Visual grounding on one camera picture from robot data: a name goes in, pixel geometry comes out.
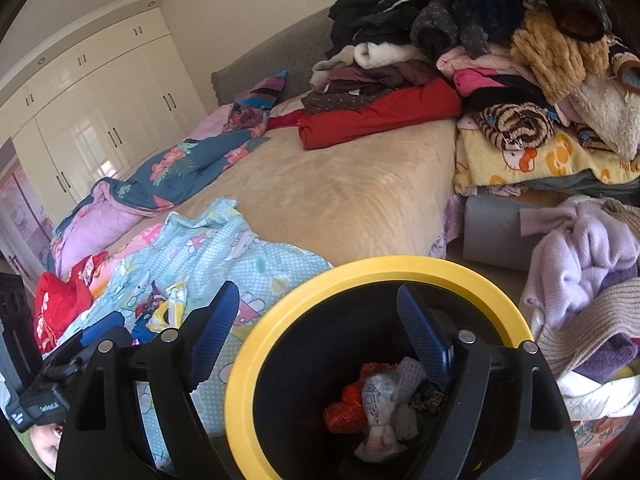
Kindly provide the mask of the left hand painted nails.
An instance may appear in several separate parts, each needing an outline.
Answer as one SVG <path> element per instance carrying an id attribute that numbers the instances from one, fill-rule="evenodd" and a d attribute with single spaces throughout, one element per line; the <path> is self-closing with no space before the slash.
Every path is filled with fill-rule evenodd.
<path id="1" fill-rule="evenodd" d="M 55 471 L 58 461 L 58 448 L 60 447 L 63 426 L 49 424 L 32 426 L 29 429 L 29 439 L 43 465 L 50 471 Z"/>

